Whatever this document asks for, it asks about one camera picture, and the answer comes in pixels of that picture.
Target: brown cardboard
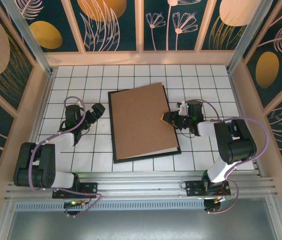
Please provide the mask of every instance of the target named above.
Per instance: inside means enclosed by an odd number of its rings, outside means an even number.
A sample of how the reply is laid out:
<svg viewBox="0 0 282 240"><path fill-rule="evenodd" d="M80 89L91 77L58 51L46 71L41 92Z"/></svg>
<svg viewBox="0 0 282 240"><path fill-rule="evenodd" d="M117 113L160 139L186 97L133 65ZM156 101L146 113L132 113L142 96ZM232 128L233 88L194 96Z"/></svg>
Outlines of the brown cardboard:
<svg viewBox="0 0 282 240"><path fill-rule="evenodd" d="M161 120L169 111L162 83L112 93L111 105L117 161L179 147Z"/></svg>

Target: white tile floor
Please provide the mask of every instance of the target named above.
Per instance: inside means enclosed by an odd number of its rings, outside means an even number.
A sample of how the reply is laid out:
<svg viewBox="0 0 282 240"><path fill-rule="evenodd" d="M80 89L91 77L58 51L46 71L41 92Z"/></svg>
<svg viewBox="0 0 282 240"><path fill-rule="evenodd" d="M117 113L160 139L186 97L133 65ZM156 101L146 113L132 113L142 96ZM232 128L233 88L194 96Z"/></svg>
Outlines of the white tile floor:
<svg viewBox="0 0 282 240"><path fill-rule="evenodd" d="M53 85L38 140L59 129L64 120L63 101L68 96L84 100L87 109L94 103L106 108L103 116L92 125L80 142L61 154L58 168L63 171L137 172L137 171L203 171L218 158L216 139L187 138L177 130L182 154L113 164L108 91L131 89L163 83L171 110L184 99L210 101L223 118L238 116L225 66L222 65L91 65L60 66ZM203 104L206 119L215 118L210 106ZM253 170L252 163L240 166Z"/></svg>

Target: metal bracket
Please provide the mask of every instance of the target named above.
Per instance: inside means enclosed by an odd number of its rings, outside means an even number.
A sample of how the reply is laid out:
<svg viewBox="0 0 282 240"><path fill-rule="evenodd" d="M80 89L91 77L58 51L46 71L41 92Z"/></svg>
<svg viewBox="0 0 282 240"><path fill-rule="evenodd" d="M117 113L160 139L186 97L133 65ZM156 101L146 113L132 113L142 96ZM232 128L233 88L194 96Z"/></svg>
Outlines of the metal bracket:
<svg viewBox="0 0 282 240"><path fill-rule="evenodd" d="M81 182L78 186L80 193L96 194L97 193L97 182ZM54 190L52 194L53 199L85 199L86 196L69 193L62 190Z"/></svg>
<svg viewBox="0 0 282 240"><path fill-rule="evenodd" d="M185 190L188 197L223 196L231 195L229 183L224 181L219 188L207 189L203 181L185 181Z"/></svg>

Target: cardboard piece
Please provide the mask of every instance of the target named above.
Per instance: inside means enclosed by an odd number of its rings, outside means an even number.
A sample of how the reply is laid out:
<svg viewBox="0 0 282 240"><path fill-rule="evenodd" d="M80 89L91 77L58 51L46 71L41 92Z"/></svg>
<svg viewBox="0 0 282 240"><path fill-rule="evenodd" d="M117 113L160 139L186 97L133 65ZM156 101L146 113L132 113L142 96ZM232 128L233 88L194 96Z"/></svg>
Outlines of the cardboard piece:
<svg viewBox="0 0 282 240"><path fill-rule="evenodd" d="M162 83L109 92L114 163L181 153Z"/></svg>

